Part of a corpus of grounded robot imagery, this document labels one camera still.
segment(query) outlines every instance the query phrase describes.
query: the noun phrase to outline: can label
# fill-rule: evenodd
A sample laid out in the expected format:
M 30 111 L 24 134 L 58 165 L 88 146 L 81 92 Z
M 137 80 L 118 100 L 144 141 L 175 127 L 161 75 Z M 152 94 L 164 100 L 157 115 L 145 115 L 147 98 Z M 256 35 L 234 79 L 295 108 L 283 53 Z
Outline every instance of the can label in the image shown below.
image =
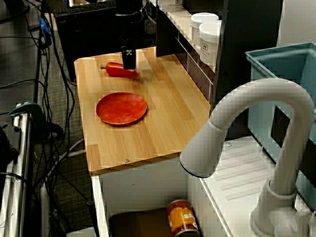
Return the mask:
M 185 224 L 196 226 L 196 220 L 193 213 L 186 207 L 176 207 L 175 209 L 171 210 L 169 221 L 172 233 L 176 228 Z
M 172 202 L 167 208 L 167 213 L 173 236 L 184 230 L 198 229 L 190 204 L 187 201 Z

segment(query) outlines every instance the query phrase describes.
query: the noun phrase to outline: blue plastic bin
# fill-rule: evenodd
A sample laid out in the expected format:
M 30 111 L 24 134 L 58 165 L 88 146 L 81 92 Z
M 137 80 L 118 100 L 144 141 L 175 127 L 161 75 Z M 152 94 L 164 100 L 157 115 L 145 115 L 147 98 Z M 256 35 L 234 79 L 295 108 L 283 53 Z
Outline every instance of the blue plastic bin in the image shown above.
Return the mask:
M 303 43 L 246 52 L 251 63 L 251 80 L 283 78 L 301 85 L 316 105 L 316 44 Z M 280 102 L 265 102 L 249 109 L 248 127 L 254 136 L 276 161 L 280 147 L 271 137 L 275 107 L 278 106 L 289 118 L 290 108 Z M 316 123 L 310 133 L 316 144 Z M 300 171 L 296 182 L 298 191 L 316 209 L 316 189 Z

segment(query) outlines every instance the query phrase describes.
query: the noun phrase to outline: wooden countertop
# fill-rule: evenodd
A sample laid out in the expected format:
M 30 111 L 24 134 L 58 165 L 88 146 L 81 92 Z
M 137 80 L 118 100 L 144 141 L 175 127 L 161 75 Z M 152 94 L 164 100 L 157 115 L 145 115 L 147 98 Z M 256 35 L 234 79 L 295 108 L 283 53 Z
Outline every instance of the wooden countertop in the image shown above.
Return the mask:
M 179 155 L 204 125 L 210 105 L 175 55 L 156 57 L 156 48 L 137 50 L 135 78 L 110 77 L 100 64 L 122 63 L 121 53 L 75 62 L 88 170 L 99 175 Z M 143 97 L 148 110 L 132 126 L 102 122 L 95 108 L 114 92 Z

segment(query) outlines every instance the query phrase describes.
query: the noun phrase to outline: red plate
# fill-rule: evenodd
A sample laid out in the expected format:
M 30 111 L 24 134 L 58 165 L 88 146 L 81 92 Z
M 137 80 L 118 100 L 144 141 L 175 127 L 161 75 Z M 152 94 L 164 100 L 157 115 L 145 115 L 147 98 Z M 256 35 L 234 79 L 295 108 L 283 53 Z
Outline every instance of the red plate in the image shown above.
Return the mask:
M 97 104 L 96 114 L 104 122 L 122 125 L 140 119 L 146 112 L 147 104 L 142 97 L 117 92 L 104 96 Z

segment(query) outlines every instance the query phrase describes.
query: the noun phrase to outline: orange can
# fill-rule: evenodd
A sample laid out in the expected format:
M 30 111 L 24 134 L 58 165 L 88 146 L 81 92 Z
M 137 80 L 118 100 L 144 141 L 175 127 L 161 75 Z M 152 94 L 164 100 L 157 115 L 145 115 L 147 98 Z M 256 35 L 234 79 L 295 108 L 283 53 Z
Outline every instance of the orange can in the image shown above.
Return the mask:
M 173 237 L 199 237 L 198 226 L 188 201 L 179 199 L 169 204 L 167 215 Z

